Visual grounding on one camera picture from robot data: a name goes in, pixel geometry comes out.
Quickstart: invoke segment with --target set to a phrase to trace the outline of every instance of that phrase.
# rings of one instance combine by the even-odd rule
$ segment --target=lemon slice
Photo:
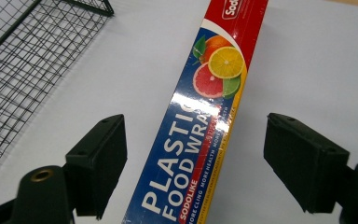
[[[234,78],[241,74],[245,61],[240,52],[233,47],[217,49],[209,59],[209,70],[220,78]]]

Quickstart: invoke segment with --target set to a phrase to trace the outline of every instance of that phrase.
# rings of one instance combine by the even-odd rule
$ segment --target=plastic food wrap box
[[[212,0],[122,223],[205,223],[268,0]]]

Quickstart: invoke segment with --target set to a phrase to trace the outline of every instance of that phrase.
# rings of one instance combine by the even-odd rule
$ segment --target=black wire mesh
[[[112,16],[113,9],[108,0],[63,0],[65,2],[81,6],[87,10],[94,11],[96,13]]]
[[[98,7],[104,0],[88,2],[98,3],[95,4]],[[32,3],[0,0],[0,38]],[[0,158],[107,19],[67,2],[42,0],[3,41],[0,45]]]

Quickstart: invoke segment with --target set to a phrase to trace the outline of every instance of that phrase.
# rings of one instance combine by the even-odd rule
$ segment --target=lime slice
[[[230,99],[235,96],[241,86],[241,76],[223,79],[223,97]]]

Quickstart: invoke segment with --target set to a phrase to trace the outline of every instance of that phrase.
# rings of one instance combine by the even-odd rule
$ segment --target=sodolike logo
[[[223,19],[232,20],[237,18],[242,0],[226,0],[223,10]]]

